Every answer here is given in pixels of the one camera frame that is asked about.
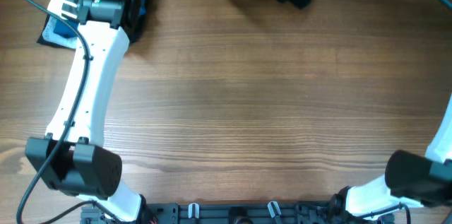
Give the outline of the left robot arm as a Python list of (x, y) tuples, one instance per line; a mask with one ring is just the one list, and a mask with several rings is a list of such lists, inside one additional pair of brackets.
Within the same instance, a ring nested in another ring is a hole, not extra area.
[(77, 35), (61, 102), (43, 138), (25, 154), (53, 190), (94, 201), (111, 218), (139, 223), (144, 198), (121, 180), (121, 158), (103, 146), (109, 97), (119, 65), (143, 23), (148, 0), (51, 0), (48, 9)]

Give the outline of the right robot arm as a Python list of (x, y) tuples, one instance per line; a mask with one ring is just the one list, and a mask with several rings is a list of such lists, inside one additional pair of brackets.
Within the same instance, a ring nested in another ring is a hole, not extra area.
[(327, 216), (363, 223), (404, 210), (410, 223), (411, 208), (438, 206), (451, 206), (451, 103), (423, 156), (394, 152), (383, 175), (334, 194)]

